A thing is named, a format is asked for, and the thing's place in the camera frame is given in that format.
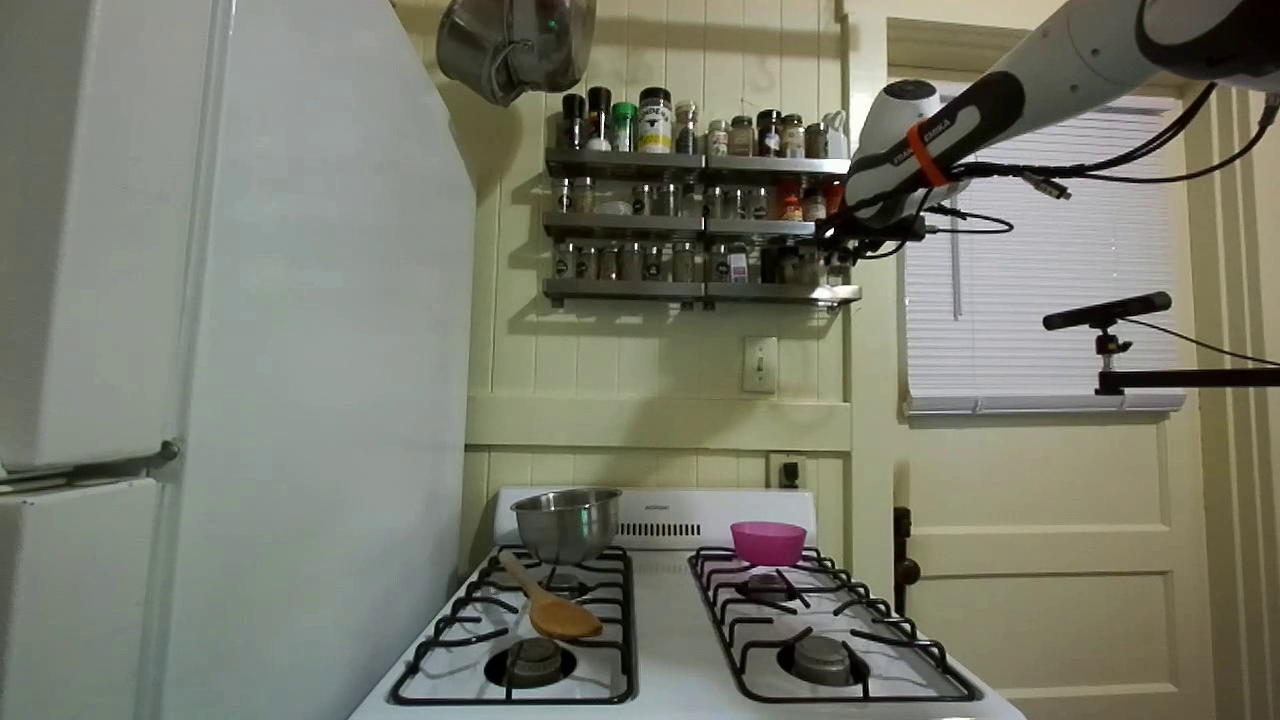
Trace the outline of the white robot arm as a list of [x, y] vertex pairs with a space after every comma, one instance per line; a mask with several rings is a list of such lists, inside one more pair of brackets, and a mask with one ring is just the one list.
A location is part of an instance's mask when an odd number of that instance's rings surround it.
[[987, 145], [1099, 108], [1157, 71], [1280, 86], [1280, 0], [1064, 0], [1033, 37], [942, 101], [930, 81], [875, 90], [816, 239], [846, 261], [919, 236], [919, 199], [955, 187]]

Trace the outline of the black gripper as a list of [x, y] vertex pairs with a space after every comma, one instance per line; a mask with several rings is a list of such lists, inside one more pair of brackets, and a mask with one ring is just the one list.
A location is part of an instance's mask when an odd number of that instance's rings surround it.
[[871, 261], [885, 245], [919, 239], [919, 216], [864, 218], [852, 208], [831, 212], [816, 222], [816, 248], [829, 261]]

